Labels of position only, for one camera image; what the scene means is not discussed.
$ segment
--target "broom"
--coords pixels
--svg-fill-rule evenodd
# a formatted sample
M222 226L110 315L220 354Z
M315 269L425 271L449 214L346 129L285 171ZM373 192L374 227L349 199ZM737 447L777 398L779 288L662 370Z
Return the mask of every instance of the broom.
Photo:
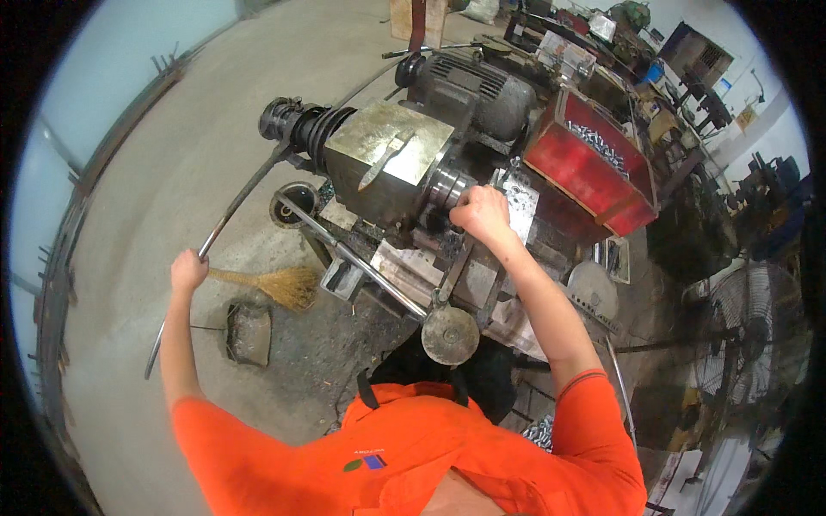
M222 282L254 286L290 310L306 310L316 300L318 274L309 267L290 267L258 275L210 268L209 275Z

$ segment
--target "orange work uniform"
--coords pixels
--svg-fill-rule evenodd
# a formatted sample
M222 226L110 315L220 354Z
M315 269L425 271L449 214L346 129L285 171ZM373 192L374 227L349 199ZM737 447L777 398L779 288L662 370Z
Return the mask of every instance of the orange work uniform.
M338 432L300 447L241 423L212 403L180 400L178 443L215 514L419 514L452 467L507 513L643 512L639 461L603 371L577 375L557 399L553 454L494 426L453 388L373 386Z

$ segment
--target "metal pipe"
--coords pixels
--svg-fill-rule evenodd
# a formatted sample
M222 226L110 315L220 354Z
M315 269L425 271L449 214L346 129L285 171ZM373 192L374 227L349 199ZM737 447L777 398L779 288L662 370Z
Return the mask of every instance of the metal pipe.
M255 173L253 177L249 179L247 184L238 192L238 195L235 196L235 199L232 200L230 205L226 208L224 215L218 220L218 224L212 228L212 232L210 232L209 236L206 237L204 240L203 245L200 249L198 249L198 257L203 261L206 257L207 253L209 253L210 247L212 244L215 243L215 240L218 238L218 235L226 226L226 223L230 221L230 218L233 216L235 211L238 210L238 207L241 206L241 203L244 202L244 199L247 198L250 192L258 186L258 183L266 176L270 170L272 170L275 163L279 161L283 161L284 154L287 150L287 142L289 142L289 135L284 139L284 144L280 144L272 154L270 154L269 159L261 165L258 169L258 172ZM161 336L164 334L164 326L166 325L166 321L161 323L160 328L158 329L158 336L155 337L154 344L152 345L152 351L150 352L150 358L146 361L146 369L144 369L144 380L149 380L150 376L152 375L152 368L154 367L155 360L158 358L158 351L160 350L160 339Z
M442 45L441 49L431 49L429 46L423 46L419 49L419 52L430 52L431 50L446 50L446 49L469 49L471 47L477 46L481 47L483 43L479 41L473 41L472 43L457 43L455 45ZM385 52L382 54L382 59L390 59L394 57L400 57L404 54L410 52L408 49L404 50L393 50L392 52Z
M611 339L608 335L605 336L605 344L607 344L608 354L611 355L611 361L614 363L614 370L617 373L617 380L619 380L619 391L622 393L622 400L625 403L625 413L628 415L628 430L631 434L631 441L634 443L634 450L637 450L637 429L634 427L634 417L631 415L631 404L628 400L628 392L625 391L625 382L620 371L620 363L617 362L617 355L614 353L614 346L611 344Z
M396 301L402 303L410 312L415 315L415 317L419 320L425 320L427 316L427 312L419 306L415 301L411 298L407 297L404 292L400 291L396 288L395 285L390 283L387 278L385 278L379 271L373 268L369 263L365 262L360 256L358 256L350 247L347 246L344 242L340 242L331 232L329 232L323 225L319 224L318 220L309 216L304 210L298 207L294 202L292 202L289 197L285 196L282 192L279 192L277 195L277 199L287 208L292 210L298 218L306 222L306 224L315 231L324 242L333 248L335 248L336 252L338 252L343 258L349 260L353 265L360 268L365 274L367 274L370 279L378 283L378 285L384 289L388 294L396 298Z

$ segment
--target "right hand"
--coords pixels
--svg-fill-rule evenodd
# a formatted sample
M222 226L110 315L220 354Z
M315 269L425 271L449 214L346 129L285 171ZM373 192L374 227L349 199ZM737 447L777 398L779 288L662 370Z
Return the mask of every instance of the right hand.
M488 248L515 236L510 228L508 201L490 185L474 186L462 193L450 221L476 237Z
M209 272L209 257L202 262L195 249L187 249L172 263L172 291L192 294Z

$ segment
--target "wooden board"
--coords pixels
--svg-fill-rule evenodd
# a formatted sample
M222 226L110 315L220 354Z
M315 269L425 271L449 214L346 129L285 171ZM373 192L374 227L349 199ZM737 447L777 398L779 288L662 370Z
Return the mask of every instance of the wooden board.
M448 15L448 0L427 0L425 11L425 46L442 48L444 19ZM413 15L411 0L390 0L390 36L411 40Z

